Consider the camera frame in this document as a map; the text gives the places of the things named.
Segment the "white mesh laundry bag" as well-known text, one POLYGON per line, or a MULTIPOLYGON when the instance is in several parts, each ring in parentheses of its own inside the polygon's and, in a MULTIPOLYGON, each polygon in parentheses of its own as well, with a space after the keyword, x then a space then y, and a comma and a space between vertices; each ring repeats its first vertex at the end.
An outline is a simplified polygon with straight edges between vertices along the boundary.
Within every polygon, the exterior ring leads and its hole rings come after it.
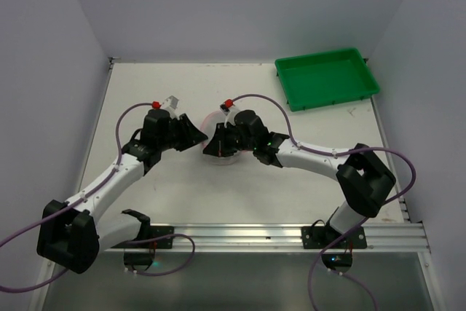
POLYGON ((200 127, 200 130, 208 137, 206 141, 201 143, 201 155, 204 161, 212 165, 232 165, 238 161, 241 156, 240 152, 236 152, 234 155, 228 157, 214 157, 203 153, 203 149, 211 141, 216 131, 216 125, 220 122, 224 122, 224 120, 225 116, 221 111, 214 111, 206 116, 200 127))

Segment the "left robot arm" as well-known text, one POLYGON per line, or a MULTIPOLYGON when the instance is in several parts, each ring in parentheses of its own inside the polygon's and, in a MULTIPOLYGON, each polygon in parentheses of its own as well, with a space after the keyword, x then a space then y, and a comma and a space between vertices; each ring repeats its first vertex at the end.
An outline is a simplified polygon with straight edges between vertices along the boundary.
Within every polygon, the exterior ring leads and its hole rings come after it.
POLYGON ((164 151, 185 151, 207 139, 185 114, 177 117, 164 109, 149 110, 142 127, 99 177, 66 201, 52 200, 45 206, 36 252, 81 274, 108 248, 148 244, 154 236, 147 215, 126 209, 115 219, 103 221, 103 214, 161 160, 164 151))

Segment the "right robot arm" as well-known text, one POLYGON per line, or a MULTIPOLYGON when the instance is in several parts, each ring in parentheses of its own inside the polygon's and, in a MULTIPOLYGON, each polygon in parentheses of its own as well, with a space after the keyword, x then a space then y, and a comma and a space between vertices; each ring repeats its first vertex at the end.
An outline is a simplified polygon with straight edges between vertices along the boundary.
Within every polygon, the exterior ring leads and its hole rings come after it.
POLYGON ((267 129, 252 110, 237 112, 233 120, 219 122, 202 153, 218 159, 250 151, 265 165, 296 168, 338 182, 345 201, 325 226, 342 235, 363 219, 378 215, 395 185, 395 177, 373 151, 337 157, 339 150, 320 148, 318 153, 304 150, 287 134, 267 129))

